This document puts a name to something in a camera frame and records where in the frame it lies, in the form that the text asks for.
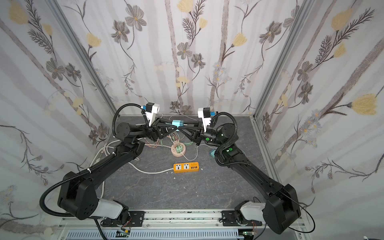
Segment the pink round power socket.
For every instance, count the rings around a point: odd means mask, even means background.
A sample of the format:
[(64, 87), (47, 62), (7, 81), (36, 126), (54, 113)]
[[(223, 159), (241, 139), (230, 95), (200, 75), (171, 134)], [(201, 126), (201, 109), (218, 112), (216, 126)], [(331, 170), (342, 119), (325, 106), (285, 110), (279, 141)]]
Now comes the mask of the pink round power socket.
[(171, 153), (173, 156), (179, 158), (183, 157), (186, 153), (186, 146), (183, 143), (173, 144), (171, 146)]

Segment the green charger cube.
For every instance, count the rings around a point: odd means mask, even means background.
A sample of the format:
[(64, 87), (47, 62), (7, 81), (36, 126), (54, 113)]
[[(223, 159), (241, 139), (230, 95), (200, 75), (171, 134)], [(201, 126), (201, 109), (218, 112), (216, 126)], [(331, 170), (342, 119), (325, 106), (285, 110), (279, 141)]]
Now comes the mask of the green charger cube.
[(176, 146), (175, 149), (176, 149), (177, 153), (181, 153), (184, 150), (182, 145)]

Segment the orange power strip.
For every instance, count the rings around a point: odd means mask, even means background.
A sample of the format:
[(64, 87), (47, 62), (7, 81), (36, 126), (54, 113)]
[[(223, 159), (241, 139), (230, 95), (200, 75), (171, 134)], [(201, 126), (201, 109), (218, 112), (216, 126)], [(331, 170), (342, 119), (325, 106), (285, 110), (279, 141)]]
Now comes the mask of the orange power strip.
[(199, 170), (200, 166), (198, 162), (174, 164), (174, 173), (190, 173), (198, 172)]

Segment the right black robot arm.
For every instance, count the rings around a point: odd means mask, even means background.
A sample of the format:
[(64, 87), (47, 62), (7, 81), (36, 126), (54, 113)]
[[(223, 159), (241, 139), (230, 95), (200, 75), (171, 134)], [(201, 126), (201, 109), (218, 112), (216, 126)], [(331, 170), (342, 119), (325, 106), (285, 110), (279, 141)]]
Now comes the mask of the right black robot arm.
[(204, 120), (177, 124), (177, 130), (199, 145), (205, 142), (215, 146), (214, 158), (221, 167), (228, 167), (238, 173), (264, 198), (262, 203), (243, 201), (235, 208), (235, 220), (239, 225), (245, 222), (263, 222), (274, 233), (282, 234), (298, 220), (305, 208), (299, 203), (297, 192), (290, 184), (282, 185), (269, 177), (236, 145), (238, 123), (226, 112), (209, 115)]

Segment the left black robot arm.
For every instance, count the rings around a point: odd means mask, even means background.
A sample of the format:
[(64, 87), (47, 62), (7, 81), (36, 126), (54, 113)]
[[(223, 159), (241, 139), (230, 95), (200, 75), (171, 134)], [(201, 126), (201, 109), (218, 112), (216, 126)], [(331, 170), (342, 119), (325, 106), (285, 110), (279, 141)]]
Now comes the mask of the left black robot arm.
[[(76, 217), (79, 220), (108, 218), (119, 221), (120, 224), (130, 220), (127, 206), (97, 197), (96, 189), (119, 168), (142, 153), (145, 146), (142, 138), (156, 141), (178, 129), (178, 126), (172, 125), (171, 121), (161, 118), (156, 119), (153, 123), (145, 119), (145, 123), (139, 126), (129, 123), (117, 124), (120, 111), (131, 106), (133, 106), (132, 103), (123, 105), (113, 117), (113, 136), (121, 141), (114, 151), (95, 165), (77, 174), (73, 172), (66, 174), (62, 181), (48, 188), (39, 201), (40, 207), (45, 213), (56, 217)], [(45, 203), (48, 194), (56, 188), (60, 188), (58, 206), (65, 210), (64, 213), (49, 209)]]

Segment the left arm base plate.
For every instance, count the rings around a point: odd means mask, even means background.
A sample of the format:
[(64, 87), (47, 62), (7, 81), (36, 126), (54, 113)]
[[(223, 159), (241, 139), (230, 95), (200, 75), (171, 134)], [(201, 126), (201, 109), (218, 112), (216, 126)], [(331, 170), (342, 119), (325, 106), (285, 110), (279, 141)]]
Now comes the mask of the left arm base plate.
[(145, 211), (129, 211), (122, 227), (142, 227), (145, 219), (145, 213)]

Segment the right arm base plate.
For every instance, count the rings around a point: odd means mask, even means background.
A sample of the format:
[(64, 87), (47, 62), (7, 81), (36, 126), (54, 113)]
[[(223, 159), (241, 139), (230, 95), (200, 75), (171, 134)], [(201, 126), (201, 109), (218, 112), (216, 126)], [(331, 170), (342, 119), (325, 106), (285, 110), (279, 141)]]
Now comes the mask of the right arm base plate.
[(240, 211), (227, 210), (221, 211), (221, 214), (220, 223), (222, 223), (224, 227), (235, 227), (243, 224)]

